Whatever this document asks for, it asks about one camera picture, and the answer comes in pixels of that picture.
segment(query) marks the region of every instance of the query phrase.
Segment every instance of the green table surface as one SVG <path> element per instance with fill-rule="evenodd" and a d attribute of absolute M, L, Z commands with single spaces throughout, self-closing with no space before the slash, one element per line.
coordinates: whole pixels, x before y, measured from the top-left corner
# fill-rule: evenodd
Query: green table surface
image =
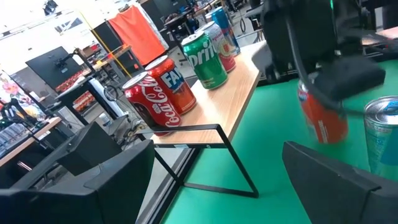
<path fill-rule="evenodd" d="M 362 110 L 370 100 L 398 95 L 398 61 L 380 65 L 387 72 L 384 86 L 346 100 L 345 107 Z M 349 134 L 343 142 L 317 143 L 305 124 L 297 98 L 297 82 L 257 87 L 232 141 L 260 197 L 246 198 L 182 187 L 163 223 L 310 223 L 282 162 L 285 141 L 295 141 L 369 170 L 363 118 L 349 117 Z M 204 150 L 187 181 L 250 190 L 226 149 Z"/>

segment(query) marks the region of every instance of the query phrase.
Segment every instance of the can lid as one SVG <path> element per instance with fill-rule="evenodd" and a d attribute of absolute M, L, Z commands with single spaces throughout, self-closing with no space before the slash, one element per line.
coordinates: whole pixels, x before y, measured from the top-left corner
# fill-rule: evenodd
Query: can lid
<path fill-rule="evenodd" d="M 214 11 L 219 11 L 219 10 L 224 10 L 222 6 L 218 6 L 217 8 L 214 9 Z"/>
<path fill-rule="evenodd" d="M 134 86 L 135 84 L 137 84 L 138 82 L 140 82 L 141 80 L 143 80 L 145 78 L 145 76 L 147 76 L 148 72 L 141 72 L 140 74 L 138 74 L 135 77 L 132 77 L 129 81 L 127 81 L 123 86 L 122 89 L 128 89 L 132 86 Z"/>
<path fill-rule="evenodd" d="M 397 113 L 392 115 L 366 115 L 366 118 L 379 124 L 398 125 L 398 96 L 381 97 L 370 101 L 365 106 L 365 112 L 378 113 L 382 111 L 396 111 Z"/>
<path fill-rule="evenodd" d="M 206 23 L 205 25 L 199 27 L 199 29 L 197 29 L 195 31 L 195 33 L 200 32 L 200 31 L 205 31 L 207 28 L 211 27 L 214 23 L 215 23 L 215 21 L 211 21 L 211 22 Z"/>
<path fill-rule="evenodd" d="M 188 37 L 184 38 L 181 42 L 182 46 L 188 45 L 189 43 L 197 40 L 199 37 L 201 37 L 203 34 L 205 34 L 202 30 L 198 31 L 195 34 L 191 34 Z"/>
<path fill-rule="evenodd" d="M 318 72 L 313 72 L 311 74 L 308 75 L 310 81 L 312 82 L 312 84 L 314 84 L 315 79 L 318 77 L 319 73 Z M 303 81 L 299 80 L 298 81 L 298 88 L 306 93 L 308 93 L 308 89 L 307 87 L 304 85 Z"/>
<path fill-rule="evenodd" d="M 167 55 L 161 56 L 160 58 L 154 60 L 151 62 L 148 66 L 146 66 L 145 70 L 149 71 L 155 67 L 158 67 L 162 62 L 164 62 L 167 59 Z"/>

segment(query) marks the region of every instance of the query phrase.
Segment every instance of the red cloth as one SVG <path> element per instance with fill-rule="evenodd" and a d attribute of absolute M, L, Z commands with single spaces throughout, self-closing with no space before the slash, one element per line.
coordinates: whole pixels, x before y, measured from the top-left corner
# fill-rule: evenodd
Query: red cloth
<path fill-rule="evenodd" d="M 165 52 L 162 43 L 138 8 L 131 6 L 110 19 L 109 23 L 123 43 L 131 46 L 142 65 L 148 64 Z"/>

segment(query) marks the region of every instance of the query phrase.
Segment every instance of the white wall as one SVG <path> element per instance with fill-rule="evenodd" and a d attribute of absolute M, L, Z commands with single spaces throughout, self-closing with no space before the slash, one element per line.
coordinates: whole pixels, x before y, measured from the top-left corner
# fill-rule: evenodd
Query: white wall
<path fill-rule="evenodd" d="M 8 74 L 26 68 L 26 61 L 59 46 L 72 52 L 76 47 L 82 49 L 93 41 L 97 42 L 90 32 L 90 26 L 96 27 L 118 13 L 118 5 L 113 3 L 113 0 L 55 0 L 55 2 L 59 5 L 57 10 L 71 9 L 74 12 L 0 40 L 0 64 Z M 44 19 L 43 3 L 43 0 L 0 0 L 0 32 L 7 31 L 10 27 L 15 28 Z M 62 35 L 55 30 L 56 26 L 77 17 L 83 21 L 83 24 L 65 31 Z M 75 60 L 82 63 L 78 57 L 75 57 Z"/>

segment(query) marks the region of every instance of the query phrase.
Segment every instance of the orange can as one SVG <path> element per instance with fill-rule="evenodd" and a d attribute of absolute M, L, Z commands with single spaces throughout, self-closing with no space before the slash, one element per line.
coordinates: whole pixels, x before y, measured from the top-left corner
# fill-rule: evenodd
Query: orange can
<path fill-rule="evenodd" d="M 167 55 L 154 60 L 145 69 L 163 89 L 178 114 L 184 114 L 195 106 L 197 99 L 174 61 Z"/>
<path fill-rule="evenodd" d="M 308 93 L 301 80 L 298 82 L 298 98 L 308 129 L 319 143 L 333 144 L 344 140 L 348 133 L 345 115 L 326 109 L 313 95 Z"/>

